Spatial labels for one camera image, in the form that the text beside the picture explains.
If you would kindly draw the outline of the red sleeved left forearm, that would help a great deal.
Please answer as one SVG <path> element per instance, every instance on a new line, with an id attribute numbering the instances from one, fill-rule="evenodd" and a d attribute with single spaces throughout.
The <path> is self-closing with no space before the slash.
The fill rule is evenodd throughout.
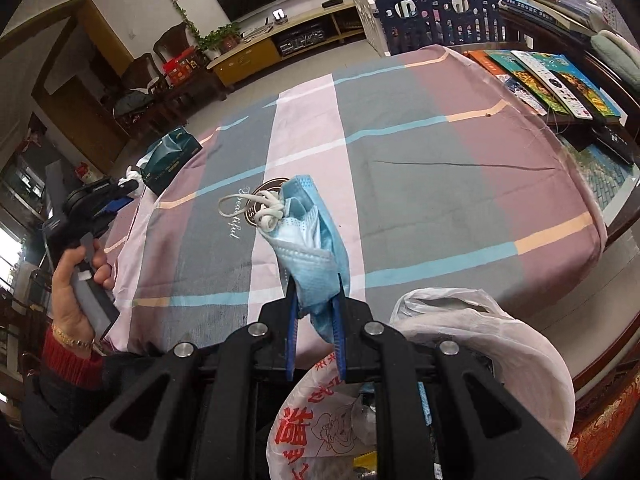
<path id="1" fill-rule="evenodd" d="M 32 440 L 61 442 L 87 427 L 103 406 L 103 361 L 89 350 L 76 356 L 48 330 L 39 373 L 28 378 L 23 426 Z"/>

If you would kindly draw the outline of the person's left hand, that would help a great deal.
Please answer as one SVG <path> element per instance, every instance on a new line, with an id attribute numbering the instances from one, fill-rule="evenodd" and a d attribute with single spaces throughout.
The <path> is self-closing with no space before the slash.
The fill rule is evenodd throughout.
<path id="1" fill-rule="evenodd" d="M 112 267 L 107 262 L 106 253 L 98 240 L 93 241 L 94 254 L 92 264 L 96 269 L 94 281 L 106 290 L 112 290 L 115 280 Z M 94 330 L 78 304 L 72 285 L 76 266 L 85 259 L 86 248 L 66 249 L 56 266 L 52 278 L 52 315 L 53 326 L 72 341 L 91 344 Z"/>

